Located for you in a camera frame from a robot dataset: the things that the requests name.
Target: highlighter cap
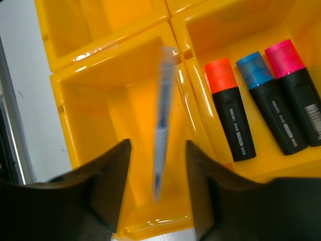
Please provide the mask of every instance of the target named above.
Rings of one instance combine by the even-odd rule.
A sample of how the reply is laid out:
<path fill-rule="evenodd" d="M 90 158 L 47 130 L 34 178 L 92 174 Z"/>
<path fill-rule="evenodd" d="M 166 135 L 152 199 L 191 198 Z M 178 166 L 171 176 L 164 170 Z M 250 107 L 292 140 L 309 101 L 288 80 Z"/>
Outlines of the highlighter cap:
<path fill-rule="evenodd" d="M 211 93 L 237 87 L 229 59 L 219 59 L 205 65 Z"/>
<path fill-rule="evenodd" d="M 305 67 L 291 39 L 269 47 L 265 54 L 277 79 Z"/>
<path fill-rule="evenodd" d="M 259 52 L 240 59 L 236 65 L 249 89 L 274 79 Z"/>

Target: barcode label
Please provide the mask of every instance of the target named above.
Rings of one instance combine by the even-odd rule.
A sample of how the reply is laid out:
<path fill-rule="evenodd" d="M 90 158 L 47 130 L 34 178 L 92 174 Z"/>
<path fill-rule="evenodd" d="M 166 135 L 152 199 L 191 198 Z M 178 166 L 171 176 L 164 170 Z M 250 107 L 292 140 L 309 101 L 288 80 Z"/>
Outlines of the barcode label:
<path fill-rule="evenodd" d="M 321 113 L 319 109 L 316 104 L 311 104 L 304 109 L 313 125 L 314 131 L 318 134 L 318 139 L 321 140 Z"/>

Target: orange highlighter cap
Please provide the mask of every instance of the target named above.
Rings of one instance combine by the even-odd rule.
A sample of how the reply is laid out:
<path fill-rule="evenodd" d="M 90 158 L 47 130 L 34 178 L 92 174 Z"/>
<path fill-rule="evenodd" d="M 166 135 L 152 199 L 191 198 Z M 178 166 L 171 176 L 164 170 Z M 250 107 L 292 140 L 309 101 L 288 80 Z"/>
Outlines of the orange highlighter cap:
<path fill-rule="evenodd" d="M 211 93 L 237 87 L 229 59 L 219 59 L 205 65 Z"/>

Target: blue highlighter cap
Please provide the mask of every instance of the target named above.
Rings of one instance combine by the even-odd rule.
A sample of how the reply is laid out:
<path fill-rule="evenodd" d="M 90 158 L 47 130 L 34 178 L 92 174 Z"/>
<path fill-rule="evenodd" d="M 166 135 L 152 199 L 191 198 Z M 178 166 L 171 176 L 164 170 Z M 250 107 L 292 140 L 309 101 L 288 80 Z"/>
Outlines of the blue highlighter cap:
<path fill-rule="evenodd" d="M 236 65 L 249 89 L 274 79 L 259 52 L 240 59 Z"/>

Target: black highlighter body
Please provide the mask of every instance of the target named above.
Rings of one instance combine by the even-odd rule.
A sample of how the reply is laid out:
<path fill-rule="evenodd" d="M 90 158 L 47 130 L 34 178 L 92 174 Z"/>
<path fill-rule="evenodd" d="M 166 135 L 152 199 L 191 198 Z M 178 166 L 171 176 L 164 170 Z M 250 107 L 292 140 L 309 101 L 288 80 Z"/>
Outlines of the black highlighter body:
<path fill-rule="evenodd" d="M 274 79 L 250 89 L 250 93 L 285 155 L 307 148 L 307 142 Z"/>
<path fill-rule="evenodd" d="M 238 87 L 212 94 L 235 162 L 256 157 L 250 127 Z"/>
<path fill-rule="evenodd" d="M 321 146 L 321 100 L 306 68 L 277 80 L 312 147 Z"/>

